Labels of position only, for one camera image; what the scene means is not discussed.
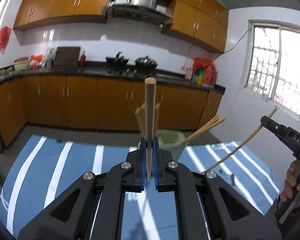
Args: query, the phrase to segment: gray floor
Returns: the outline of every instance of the gray floor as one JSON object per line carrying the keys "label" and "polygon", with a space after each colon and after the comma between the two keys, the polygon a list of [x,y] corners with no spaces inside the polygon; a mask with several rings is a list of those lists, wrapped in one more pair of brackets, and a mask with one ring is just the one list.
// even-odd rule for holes
{"label": "gray floor", "polygon": [[[184,134],[187,137],[191,133],[192,132],[185,132]],[[54,138],[60,141],[73,141],[95,145],[103,144],[111,146],[137,146],[140,142],[139,133],[74,131],[27,125],[19,134],[13,145],[3,154],[0,154],[1,185],[4,184],[5,179],[18,154],[33,134]],[[207,132],[194,139],[190,145],[204,145],[213,143],[219,143],[219,140],[211,135],[211,133]]]}

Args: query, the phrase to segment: blue tablecloth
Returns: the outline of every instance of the blue tablecloth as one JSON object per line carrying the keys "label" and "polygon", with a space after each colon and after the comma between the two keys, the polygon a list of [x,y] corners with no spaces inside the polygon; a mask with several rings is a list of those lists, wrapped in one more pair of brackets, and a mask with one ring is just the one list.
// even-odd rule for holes
{"label": "blue tablecloth", "polygon": [[[240,142],[186,147],[179,159],[202,172]],[[0,195],[0,220],[18,237],[19,231],[61,192],[87,171],[104,173],[136,147],[112,147],[33,135],[13,164]],[[262,214],[282,187],[272,170],[243,147],[213,169]],[[174,195],[155,191],[153,179],[142,193],[126,193],[122,240],[178,239]]]}

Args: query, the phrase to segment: white wall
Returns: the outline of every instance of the white wall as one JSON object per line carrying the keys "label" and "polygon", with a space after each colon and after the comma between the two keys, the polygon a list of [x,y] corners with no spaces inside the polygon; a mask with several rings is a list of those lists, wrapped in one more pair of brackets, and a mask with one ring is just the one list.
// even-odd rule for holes
{"label": "white wall", "polygon": [[[249,7],[229,11],[229,25],[225,50],[231,49],[248,30],[248,20],[275,20],[300,25],[300,11],[278,7]],[[215,60],[218,70],[217,83],[226,87],[218,113],[226,121],[212,130],[223,142],[243,141],[260,125],[260,119],[268,115],[274,105],[240,88],[246,68],[248,35],[230,52]],[[291,114],[278,109],[273,119],[300,132],[300,122]],[[258,157],[269,165],[281,181],[290,163],[292,152],[273,134],[262,129],[247,145]]]}
{"label": "white wall", "polygon": [[[1,27],[13,28],[21,2],[10,0]],[[183,73],[181,68],[191,44],[161,34],[158,26],[127,19],[109,18],[105,25],[53,25],[25,32],[12,31],[5,54],[0,54],[0,68],[12,65],[19,57],[42,54],[48,46],[81,46],[90,61],[105,61],[106,56],[115,56],[119,50],[130,58],[129,64],[134,64],[138,57],[150,55],[157,60],[158,68]],[[210,55],[210,52],[193,46],[187,66],[192,65],[194,57],[209,58]]]}

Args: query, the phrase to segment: silver screw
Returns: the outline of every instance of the silver screw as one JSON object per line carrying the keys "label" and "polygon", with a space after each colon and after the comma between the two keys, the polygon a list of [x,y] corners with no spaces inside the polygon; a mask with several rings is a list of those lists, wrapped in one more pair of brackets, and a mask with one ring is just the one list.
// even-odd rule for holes
{"label": "silver screw", "polygon": [[128,169],[130,167],[131,167],[131,163],[128,162],[121,163],[121,168],[123,169]]}
{"label": "silver screw", "polygon": [[208,171],[206,173],[206,176],[209,178],[209,179],[215,179],[216,178],[216,173],[214,171]]}
{"label": "silver screw", "polygon": [[92,178],[93,178],[93,173],[92,173],[92,172],[86,172],[86,173],[83,175],[83,178],[84,178],[84,179],[92,179]]}
{"label": "silver screw", "polygon": [[168,163],[168,166],[170,167],[170,168],[176,168],[176,167],[178,167],[179,165],[178,165],[178,163],[177,162],[169,162]]}

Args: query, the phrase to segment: triangular cutout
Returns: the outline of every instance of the triangular cutout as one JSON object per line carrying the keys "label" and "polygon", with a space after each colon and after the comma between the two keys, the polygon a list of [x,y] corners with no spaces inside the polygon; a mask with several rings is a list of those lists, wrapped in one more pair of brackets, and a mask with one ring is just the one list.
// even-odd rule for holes
{"label": "triangular cutout", "polygon": [[77,188],[54,211],[52,211],[50,215],[62,222],[67,222],[79,194],[80,189]]}
{"label": "triangular cutout", "polygon": [[219,190],[233,221],[237,221],[249,214],[249,212],[234,197],[232,197],[229,192],[224,188],[220,188]]}

